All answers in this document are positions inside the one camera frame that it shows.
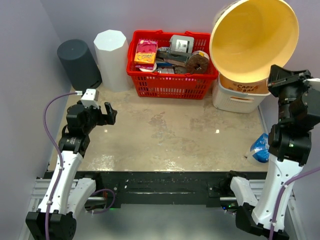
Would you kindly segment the orange translucent bucket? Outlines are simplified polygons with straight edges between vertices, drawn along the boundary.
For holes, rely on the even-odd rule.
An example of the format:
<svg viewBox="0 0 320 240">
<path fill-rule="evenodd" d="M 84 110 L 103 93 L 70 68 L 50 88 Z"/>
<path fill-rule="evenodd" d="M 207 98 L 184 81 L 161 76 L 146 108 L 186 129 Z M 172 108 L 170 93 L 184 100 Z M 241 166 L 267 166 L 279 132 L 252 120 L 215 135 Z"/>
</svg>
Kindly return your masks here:
<svg viewBox="0 0 320 240">
<path fill-rule="evenodd" d="M 299 22 L 283 0 L 236 0 L 213 20 L 209 54 L 224 77 L 252 83 L 266 79 L 272 65 L 283 67 L 299 40 Z"/>
</svg>

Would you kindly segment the dark blue bucket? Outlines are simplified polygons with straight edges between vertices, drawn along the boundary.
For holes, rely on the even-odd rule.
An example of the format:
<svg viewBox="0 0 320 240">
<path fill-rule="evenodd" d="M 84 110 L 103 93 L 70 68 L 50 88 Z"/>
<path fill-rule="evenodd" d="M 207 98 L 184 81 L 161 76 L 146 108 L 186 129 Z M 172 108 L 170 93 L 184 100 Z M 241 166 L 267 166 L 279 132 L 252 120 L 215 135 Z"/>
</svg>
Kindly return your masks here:
<svg viewBox="0 0 320 240">
<path fill-rule="evenodd" d="M 63 42 L 57 56 L 76 91 L 96 89 L 102 83 L 100 70 L 87 43 L 80 39 Z"/>
</svg>

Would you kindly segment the white octagonal bin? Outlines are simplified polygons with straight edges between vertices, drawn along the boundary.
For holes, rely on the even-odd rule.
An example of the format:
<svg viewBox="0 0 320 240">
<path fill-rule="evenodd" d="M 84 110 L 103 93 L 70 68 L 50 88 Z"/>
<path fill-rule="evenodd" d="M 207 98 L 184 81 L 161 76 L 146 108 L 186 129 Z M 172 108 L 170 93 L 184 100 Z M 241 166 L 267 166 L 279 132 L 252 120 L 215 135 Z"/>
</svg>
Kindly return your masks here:
<svg viewBox="0 0 320 240">
<path fill-rule="evenodd" d="M 93 43 L 103 86 L 112 92 L 130 90 L 133 82 L 126 71 L 129 49 L 126 36 L 109 29 L 98 33 Z"/>
</svg>

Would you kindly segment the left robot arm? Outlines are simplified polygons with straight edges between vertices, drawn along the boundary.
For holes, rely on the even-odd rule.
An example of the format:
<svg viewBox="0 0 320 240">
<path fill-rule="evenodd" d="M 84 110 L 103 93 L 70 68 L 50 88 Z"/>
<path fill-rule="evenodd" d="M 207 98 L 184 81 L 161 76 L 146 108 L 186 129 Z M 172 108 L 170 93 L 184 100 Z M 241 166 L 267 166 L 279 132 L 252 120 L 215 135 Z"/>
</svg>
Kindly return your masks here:
<svg viewBox="0 0 320 240">
<path fill-rule="evenodd" d="M 90 143 L 89 134 L 96 126 L 114 125 L 117 111 L 109 102 L 106 113 L 96 101 L 80 100 L 70 106 L 66 126 L 58 142 L 56 167 L 47 191 L 35 211 L 27 213 L 25 223 L 35 240 L 71 240 L 77 217 L 92 195 L 98 194 L 96 180 L 83 177 L 72 187 L 76 173 Z"/>
</svg>

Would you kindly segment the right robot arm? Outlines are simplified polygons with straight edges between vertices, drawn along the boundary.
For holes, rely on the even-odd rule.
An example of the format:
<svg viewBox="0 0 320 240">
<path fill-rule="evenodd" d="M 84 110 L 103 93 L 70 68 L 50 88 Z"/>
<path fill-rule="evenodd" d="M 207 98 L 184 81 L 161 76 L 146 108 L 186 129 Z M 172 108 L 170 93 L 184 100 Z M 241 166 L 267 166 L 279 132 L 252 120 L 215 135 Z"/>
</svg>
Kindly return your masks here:
<svg viewBox="0 0 320 240">
<path fill-rule="evenodd" d="M 309 70 L 270 67 L 269 92 L 278 99 L 278 122 L 268 134 L 268 170 L 260 198 L 240 175 L 230 180 L 238 208 L 238 229 L 269 240 L 288 240 L 285 213 L 298 179 L 319 171 L 302 173 L 312 148 L 311 130 L 320 122 L 320 80 Z"/>
</svg>

